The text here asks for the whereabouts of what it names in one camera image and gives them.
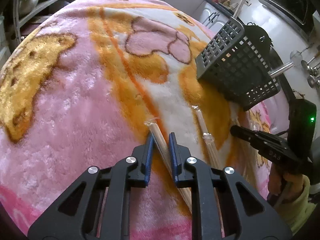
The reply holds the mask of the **yellow-green sleeve forearm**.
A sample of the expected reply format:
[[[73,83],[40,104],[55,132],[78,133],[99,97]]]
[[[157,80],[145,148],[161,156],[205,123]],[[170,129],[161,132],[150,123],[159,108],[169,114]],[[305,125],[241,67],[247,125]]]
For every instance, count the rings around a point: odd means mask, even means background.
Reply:
[[[296,198],[293,200],[285,199],[276,208],[277,213],[290,227],[293,235],[302,228],[317,206],[308,201],[310,180],[307,176],[302,175],[302,182],[300,185]]]

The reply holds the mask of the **person's right hand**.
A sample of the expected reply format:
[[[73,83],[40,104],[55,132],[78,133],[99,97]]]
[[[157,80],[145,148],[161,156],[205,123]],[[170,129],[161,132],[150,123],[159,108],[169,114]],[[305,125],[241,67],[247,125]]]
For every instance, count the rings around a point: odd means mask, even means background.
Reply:
[[[281,181],[285,180],[287,183],[291,183],[289,191],[284,194],[284,200],[291,202],[296,200],[303,192],[304,189],[304,177],[302,174],[290,174],[283,171],[277,165],[272,164],[268,181],[269,193],[273,195],[281,194]]]

